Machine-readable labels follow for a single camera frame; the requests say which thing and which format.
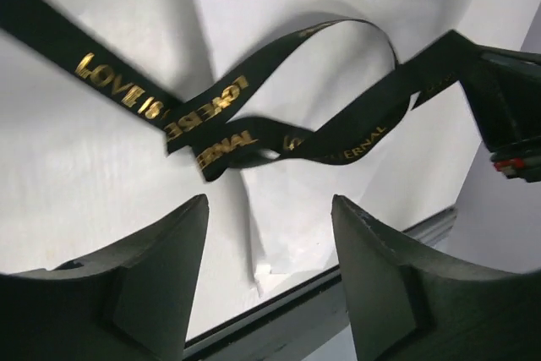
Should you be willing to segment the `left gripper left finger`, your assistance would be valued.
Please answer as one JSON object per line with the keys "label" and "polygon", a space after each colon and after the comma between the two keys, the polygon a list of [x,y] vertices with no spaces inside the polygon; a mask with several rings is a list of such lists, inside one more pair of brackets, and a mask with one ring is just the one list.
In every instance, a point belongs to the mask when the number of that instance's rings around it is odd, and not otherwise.
{"label": "left gripper left finger", "polygon": [[2,275],[2,359],[181,359],[208,219],[199,194],[54,270]]}

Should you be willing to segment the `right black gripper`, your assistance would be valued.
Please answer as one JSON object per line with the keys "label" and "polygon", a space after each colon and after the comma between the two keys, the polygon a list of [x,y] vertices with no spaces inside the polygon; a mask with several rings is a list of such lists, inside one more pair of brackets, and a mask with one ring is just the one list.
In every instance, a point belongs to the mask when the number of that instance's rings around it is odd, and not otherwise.
{"label": "right black gripper", "polygon": [[540,55],[473,43],[455,30],[441,38],[456,59],[479,133],[495,170],[540,181]]}

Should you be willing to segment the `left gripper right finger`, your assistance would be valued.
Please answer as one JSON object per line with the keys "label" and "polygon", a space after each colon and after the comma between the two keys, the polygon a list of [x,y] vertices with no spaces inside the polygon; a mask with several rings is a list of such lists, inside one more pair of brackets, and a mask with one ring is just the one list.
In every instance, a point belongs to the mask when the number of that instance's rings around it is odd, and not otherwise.
{"label": "left gripper right finger", "polygon": [[538,271],[441,253],[341,195],[331,216],[358,359],[539,359]]}

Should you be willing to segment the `black printed ribbon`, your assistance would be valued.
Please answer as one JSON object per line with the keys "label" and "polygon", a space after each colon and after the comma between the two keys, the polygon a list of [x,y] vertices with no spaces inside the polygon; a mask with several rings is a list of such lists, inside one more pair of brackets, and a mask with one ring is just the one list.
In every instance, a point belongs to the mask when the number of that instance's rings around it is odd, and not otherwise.
{"label": "black printed ribbon", "polygon": [[181,101],[81,30],[45,0],[1,0],[1,27],[15,40],[137,118],[161,130],[167,151],[189,147],[205,180],[229,168],[302,159],[358,161],[404,118],[458,82],[456,59],[439,38],[355,98],[319,129],[239,111],[278,67],[327,23],[263,46],[208,90]]}

